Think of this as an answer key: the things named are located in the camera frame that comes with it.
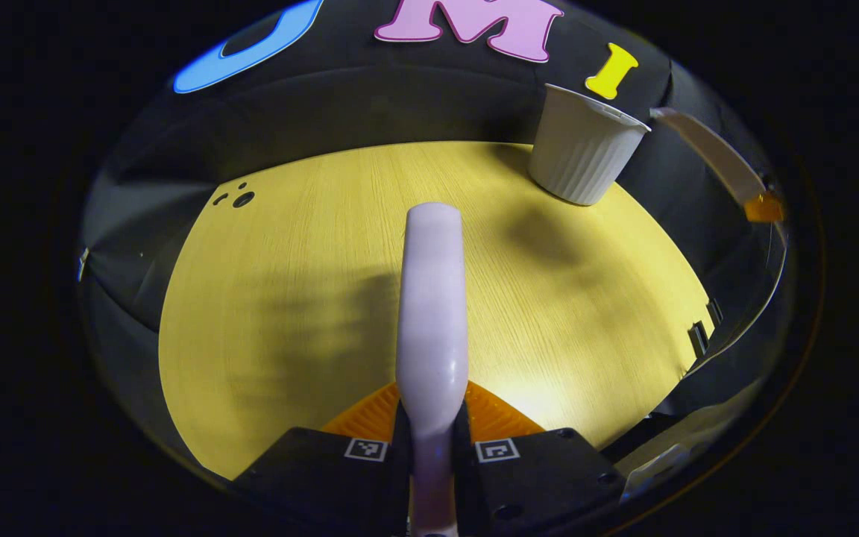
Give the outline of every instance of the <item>yellow wood surface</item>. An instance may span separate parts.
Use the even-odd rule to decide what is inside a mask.
[[[528,178],[531,150],[368,147],[219,187],[160,328],[165,400],[198,461],[233,479],[287,428],[393,380],[406,211],[425,201],[463,214],[471,380],[596,446],[650,412],[695,360],[689,327],[713,330],[705,290],[623,188],[567,204]]]

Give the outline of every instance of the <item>ribbed white cup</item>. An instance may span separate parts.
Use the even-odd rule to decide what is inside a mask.
[[[546,84],[529,174],[563,200],[595,204],[651,130],[617,108]]]

